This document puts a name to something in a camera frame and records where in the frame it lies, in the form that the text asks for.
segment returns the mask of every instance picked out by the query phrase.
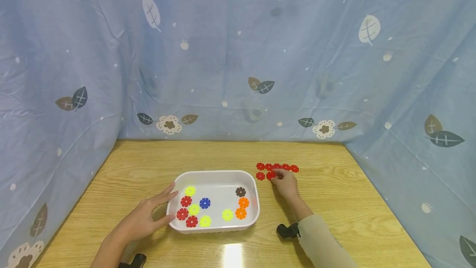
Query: fabric backdrop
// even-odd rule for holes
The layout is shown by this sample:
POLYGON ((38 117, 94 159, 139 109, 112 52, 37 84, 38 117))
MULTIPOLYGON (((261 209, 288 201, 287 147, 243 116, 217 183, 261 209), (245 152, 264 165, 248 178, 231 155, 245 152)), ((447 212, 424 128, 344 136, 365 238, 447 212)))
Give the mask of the fabric backdrop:
POLYGON ((117 138, 343 142, 433 267, 476 267, 476 0, 1 0, 0 24, 0 267, 117 138))

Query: black clamp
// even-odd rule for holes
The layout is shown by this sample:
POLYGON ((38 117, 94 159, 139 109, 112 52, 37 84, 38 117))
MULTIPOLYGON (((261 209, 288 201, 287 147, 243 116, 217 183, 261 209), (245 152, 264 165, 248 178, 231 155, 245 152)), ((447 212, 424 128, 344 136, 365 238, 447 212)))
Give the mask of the black clamp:
POLYGON ((136 254, 131 264, 119 263, 119 268, 142 268, 146 263, 147 257, 143 254, 136 254))
POLYGON ((276 232, 281 236, 281 238, 296 238, 296 237, 301 237, 301 234, 299 233, 299 228, 298 228, 298 223, 294 223, 290 225, 289 227, 286 227, 283 224, 278 225, 278 228, 276 228, 276 232))

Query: wood grain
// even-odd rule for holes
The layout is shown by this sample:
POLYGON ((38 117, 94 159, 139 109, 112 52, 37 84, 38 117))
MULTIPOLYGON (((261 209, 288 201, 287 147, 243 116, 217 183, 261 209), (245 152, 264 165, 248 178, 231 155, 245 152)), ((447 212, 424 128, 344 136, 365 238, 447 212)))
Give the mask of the wood grain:
MULTIPOLYGON (((430 267, 360 167, 337 144, 279 142, 118 141, 38 268, 88 267, 104 237, 144 198, 186 171, 244 170, 256 163, 297 164, 300 192, 322 215, 360 268, 430 267)), ((261 214, 246 231, 179 234, 170 228, 129 247, 147 267, 313 267, 296 240, 276 227, 293 223, 269 181, 257 181, 261 214)), ((165 206, 158 216, 165 213, 165 206)))

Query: sleeve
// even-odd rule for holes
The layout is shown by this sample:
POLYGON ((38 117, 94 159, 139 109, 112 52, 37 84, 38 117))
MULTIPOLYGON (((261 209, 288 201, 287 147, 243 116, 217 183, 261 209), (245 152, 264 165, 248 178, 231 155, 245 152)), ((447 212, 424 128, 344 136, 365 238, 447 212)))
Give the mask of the sleeve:
POLYGON ((298 224, 299 242, 316 268, 358 268, 345 249, 329 231, 319 215, 304 218, 298 224))

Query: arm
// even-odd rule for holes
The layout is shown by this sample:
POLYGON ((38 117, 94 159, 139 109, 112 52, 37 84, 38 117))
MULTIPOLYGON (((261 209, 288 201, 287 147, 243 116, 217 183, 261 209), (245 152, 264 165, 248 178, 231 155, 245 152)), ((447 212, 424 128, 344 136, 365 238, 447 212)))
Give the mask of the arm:
POLYGON ((298 192, 294 174, 273 170, 277 177, 271 181, 291 207, 300 231, 300 245, 316 268, 358 268, 345 249, 334 239, 329 227, 319 216, 313 214, 298 192))
POLYGON ((142 239, 171 222, 175 215, 167 215, 158 221, 152 218, 153 211, 175 198, 172 183, 159 195, 142 200, 104 239, 90 268, 118 268, 122 254, 132 241, 142 239))

